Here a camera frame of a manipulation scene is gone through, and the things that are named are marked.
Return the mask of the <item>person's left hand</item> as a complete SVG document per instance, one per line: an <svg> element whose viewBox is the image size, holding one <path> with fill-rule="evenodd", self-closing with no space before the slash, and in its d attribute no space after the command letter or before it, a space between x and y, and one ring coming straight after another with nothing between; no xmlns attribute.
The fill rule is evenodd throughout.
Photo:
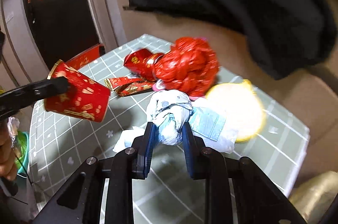
<svg viewBox="0 0 338 224"><path fill-rule="evenodd" d="M14 181L17 176L15 153L11 147L12 141L5 121L1 121L0 131L0 176L9 181Z"/></svg>

